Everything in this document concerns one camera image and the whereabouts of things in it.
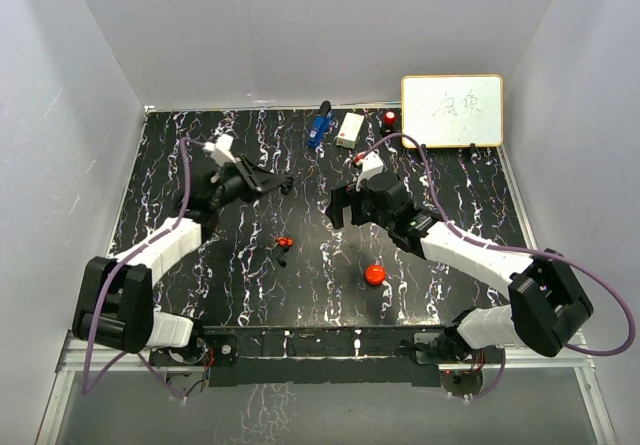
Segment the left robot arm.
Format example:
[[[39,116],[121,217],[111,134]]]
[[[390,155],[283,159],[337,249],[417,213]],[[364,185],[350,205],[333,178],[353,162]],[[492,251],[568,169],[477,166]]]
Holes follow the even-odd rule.
[[[153,287],[208,240],[220,213],[236,201],[253,203],[278,190],[286,195],[293,177],[275,174],[240,155],[193,177],[185,166],[183,192],[162,226],[129,250],[92,258],[86,265],[72,334],[87,343],[126,353],[171,348],[186,364],[200,361],[207,341],[194,321],[154,308]]]

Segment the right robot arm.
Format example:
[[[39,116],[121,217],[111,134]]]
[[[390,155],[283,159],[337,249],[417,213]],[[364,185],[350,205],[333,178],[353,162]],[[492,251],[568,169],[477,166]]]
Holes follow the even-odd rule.
[[[401,250],[452,267],[507,298],[505,306],[462,312],[432,341],[457,361],[505,345],[554,357],[593,314],[586,292],[559,254],[498,251],[491,241],[453,232],[439,213],[417,207],[392,172],[333,189],[326,215],[334,228],[343,227],[346,211],[352,224],[374,223]]]

